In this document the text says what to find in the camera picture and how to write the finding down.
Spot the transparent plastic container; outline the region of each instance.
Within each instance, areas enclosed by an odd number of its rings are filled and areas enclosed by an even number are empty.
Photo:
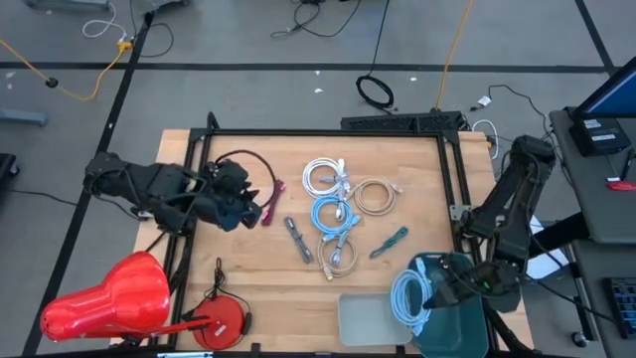
[[[447,254],[418,254],[408,268],[417,270],[415,259],[422,258],[426,275],[435,290],[447,277],[438,261],[443,255]],[[461,255],[453,255],[451,259],[467,269],[473,266],[468,258]],[[417,314],[423,305],[421,290],[417,283],[410,285],[408,299],[412,313]],[[488,351],[488,335],[481,297],[475,296],[454,307],[433,309],[423,331],[418,337],[413,337],[412,343],[425,358],[484,358]]]

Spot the wooden tabletop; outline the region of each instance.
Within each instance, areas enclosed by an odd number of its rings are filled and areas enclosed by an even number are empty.
[[[157,162],[183,163],[188,130],[165,130]],[[495,184],[485,137],[480,132],[461,132],[461,148],[473,204],[479,205]],[[435,139],[414,137],[306,137],[306,136],[214,136],[210,160],[234,149],[249,149],[262,155],[276,176],[287,184],[270,227],[258,225],[225,233],[216,226],[200,222],[197,226],[184,311],[195,307],[203,293],[213,285],[216,258],[223,260],[227,277],[224,286],[251,305],[251,331],[233,350],[249,350],[252,342],[263,351],[395,352],[392,346],[346,347],[339,339],[338,296],[342,293],[387,292],[397,273],[421,252],[450,252],[453,245],[447,205],[441,178]],[[455,178],[452,149],[447,148],[451,172]],[[402,187],[394,209],[385,216],[363,215],[351,232],[356,238],[360,258],[348,276],[325,279],[317,263],[306,265],[284,225],[285,216],[293,217],[303,240],[315,256],[321,235],[311,224],[313,199],[302,187],[305,165],[318,157],[343,158],[355,184],[367,177],[385,176]],[[271,194],[271,179],[256,159],[239,154],[232,157],[249,173],[256,197],[262,203]],[[312,183],[329,171],[314,171]],[[453,180],[459,203],[458,184]],[[370,204],[386,200],[382,188],[365,191]],[[354,212],[359,213],[352,202]],[[321,220],[333,225],[334,210],[325,208]],[[400,227],[408,236],[378,259],[369,253]],[[154,222],[140,225],[135,251],[145,250],[159,235]],[[166,240],[152,254],[163,263]],[[343,261],[349,259],[345,249]],[[502,314],[519,339],[533,346],[523,302],[516,312]],[[191,332],[179,335],[178,349],[201,349]],[[416,350],[410,344],[408,352]]]

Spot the floor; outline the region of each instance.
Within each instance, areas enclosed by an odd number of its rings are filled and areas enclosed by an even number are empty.
[[[111,0],[116,23],[132,34],[127,0]],[[373,57],[384,9],[383,0],[364,0],[348,27],[337,37],[319,39],[300,33],[272,40],[269,34],[292,27],[295,5],[288,0],[193,0],[190,7],[170,6],[154,23],[175,34],[163,57],[142,58],[129,88],[121,85],[122,65],[108,73],[97,99],[79,102],[42,81],[0,51],[0,107],[45,112],[46,127],[16,123],[0,126],[0,152],[14,153],[22,172],[14,189],[43,191],[76,201],[83,168],[102,132],[113,130],[109,151],[139,163],[152,162],[165,128],[205,123],[212,110],[222,127],[338,128],[340,118],[378,114],[355,89]],[[376,76],[396,94],[399,112],[429,111],[434,105],[441,67],[459,25],[466,1],[393,1],[378,53]],[[312,24],[317,31],[337,29],[354,2],[328,0]],[[542,119],[527,101],[493,89],[493,103],[468,109],[487,93],[488,85],[506,84],[532,97],[548,113],[581,103],[600,86],[614,66],[636,53],[636,24],[629,0],[480,0],[475,2],[453,58],[442,109],[460,109],[472,123],[492,120],[500,136],[544,134]],[[81,26],[105,13],[37,9],[20,1],[0,2],[0,39],[75,91],[90,92],[98,69],[116,54],[120,37],[110,29],[87,39]],[[135,14],[137,26],[142,17]],[[601,42],[592,40],[598,34]],[[168,45],[165,28],[153,28],[144,54]],[[113,105],[119,91],[125,101]],[[116,121],[107,128],[106,120]],[[508,148],[505,141],[502,150]],[[499,158],[493,161],[499,168]],[[555,170],[537,216],[557,220],[577,211],[562,172]],[[43,197],[5,193],[0,208],[0,293],[3,322],[0,356],[20,355],[63,241],[74,208]],[[115,207],[91,201],[79,231],[60,293],[95,284],[128,254],[137,224]],[[572,291],[571,279],[554,286]],[[574,347],[569,333],[578,330],[574,308],[533,286],[524,289],[537,348],[546,353],[602,357],[592,342]],[[42,340],[38,353],[104,347],[106,342]]]

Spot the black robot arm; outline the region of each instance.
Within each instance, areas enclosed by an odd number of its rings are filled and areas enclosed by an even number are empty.
[[[532,239],[530,220],[555,162],[549,143],[528,135],[515,139],[510,165],[495,188],[482,206],[465,210],[455,225],[455,235],[487,241],[486,260],[462,271],[451,257],[442,257],[441,264],[450,274],[425,308],[455,305],[476,294],[496,298],[488,300],[498,311],[517,308]]]
[[[124,198],[134,212],[152,214],[161,230],[175,235],[185,234],[196,219],[225,231],[239,223],[253,228],[261,209],[253,202],[258,191],[248,191],[249,186],[247,172],[229,159],[195,173],[177,164],[133,164],[113,153],[98,153],[83,181],[88,193]]]

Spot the coiled cable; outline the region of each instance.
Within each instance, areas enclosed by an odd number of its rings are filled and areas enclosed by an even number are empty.
[[[341,226],[337,228],[331,228],[320,221],[320,209],[325,204],[343,205],[344,217]],[[325,234],[325,236],[322,238],[324,242],[329,242],[338,238],[338,245],[336,245],[336,250],[334,250],[333,254],[331,255],[331,264],[333,264],[334,267],[338,267],[340,265],[342,248],[347,242],[349,231],[360,222],[360,216],[353,214],[353,210],[348,203],[343,202],[338,197],[331,195],[316,199],[313,207],[311,208],[311,222],[318,230]]]
[[[331,168],[335,175],[333,179],[329,177],[322,177],[321,181],[323,182],[333,182],[334,186],[325,190],[318,190],[311,185],[311,172],[321,166],[326,166]],[[349,174],[345,172],[345,161],[343,159],[338,159],[335,161],[331,158],[318,158],[314,159],[307,164],[305,170],[302,172],[302,186],[305,188],[307,193],[311,195],[313,198],[319,198],[326,195],[337,195],[338,190],[341,186],[344,186],[345,182],[349,181]]]
[[[103,35],[106,33],[106,31],[108,31],[108,29],[112,26],[112,27],[116,27],[117,29],[121,30],[121,37],[119,38],[119,42],[125,41],[126,38],[128,37],[128,33],[126,32],[126,29],[123,28],[123,26],[115,24],[115,20],[117,19],[117,9],[115,9],[115,6],[112,5],[111,3],[108,3],[108,6],[110,7],[110,10],[112,10],[112,19],[110,19],[110,21],[104,21],[104,20],[90,20],[87,23],[83,24],[83,27],[81,27],[81,32],[83,33],[84,36],[90,38],[90,39],[94,39],[94,38],[98,38],[99,36]],[[103,25],[103,29],[95,34],[89,34],[86,31],[86,28],[88,26],[91,26],[93,24],[98,24],[98,25]]]
[[[320,181],[323,183],[334,183],[334,186],[326,190],[318,190],[311,185],[311,172],[321,166],[329,167],[335,173],[333,176],[320,178]],[[344,159],[335,161],[331,158],[318,158],[310,161],[302,172],[302,186],[313,198],[320,198],[327,195],[337,196],[340,199],[340,203],[336,211],[336,220],[341,221],[343,219],[344,208],[342,202],[346,200],[347,193],[349,193],[351,189],[349,173],[345,171]]]
[[[327,277],[327,280],[332,280],[334,277],[335,278],[339,278],[339,277],[344,277],[347,274],[353,272],[354,268],[356,267],[356,264],[358,263],[358,248],[356,248],[356,240],[349,235],[347,241],[345,242],[345,244],[348,244],[349,247],[351,248],[351,252],[352,252],[352,258],[351,261],[344,267],[339,268],[339,267],[334,267],[332,265],[329,264],[329,262],[325,261],[325,257],[324,257],[324,251],[325,251],[325,247],[327,246],[328,242],[325,242],[323,240],[320,240],[318,242],[318,250],[316,251],[316,256],[318,257],[318,264],[320,265],[320,269],[325,273],[325,277]]]
[[[371,76],[371,74],[374,72],[376,67],[376,58],[378,57],[378,49],[380,48],[380,39],[382,38],[382,31],[385,28],[385,20],[387,20],[387,11],[389,10],[390,2],[391,0],[387,0],[387,3],[385,4],[385,12],[382,15],[382,22],[380,23],[380,31],[378,33],[378,40],[376,41],[376,51],[374,52],[374,59],[371,63],[371,68],[366,75],[360,76],[356,80],[356,89],[358,89],[358,94],[365,100],[365,102],[388,115],[392,115],[389,109],[394,106],[394,92],[391,90],[389,85]],[[363,81],[370,81],[372,84],[378,86],[378,88],[387,95],[387,101],[382,102],[369,97],[362,88]]]
[[[430,309],[419,307],[419,313],[412,315],[406,289],[411,282],[417,283],[421,289],[422,303],[428,301],[433,295],[433,288],[430,280],[426,277],[426,267],[421,258],[415,259],[417,270],[405,269],[400,272],[391,285],[391,310],[396,319],[402,324],[410,327],[415,337],[419,336],[424,324],[430,317]]]
[[[385,190],[387,190],[387,201],[385,202],[385,204],[378,208],[370,207],[368,204],[365,204],[365,201],[363,199],[363,191],[370,185],[380,185],[385,188]],[[360,209],[360,211],[367,215],[381,216],[388,213],[394,207],[394,205],[396,204],[396,193],[399,194],[401,192],[402,189],[398,185],[390,182],[389,179],[385,177],[369,178],[356,185],[356,187],[351,192],[349,192],[347,199],[353,196],[354,200],[356,201],[356,205],[358,206],[358,209]]]

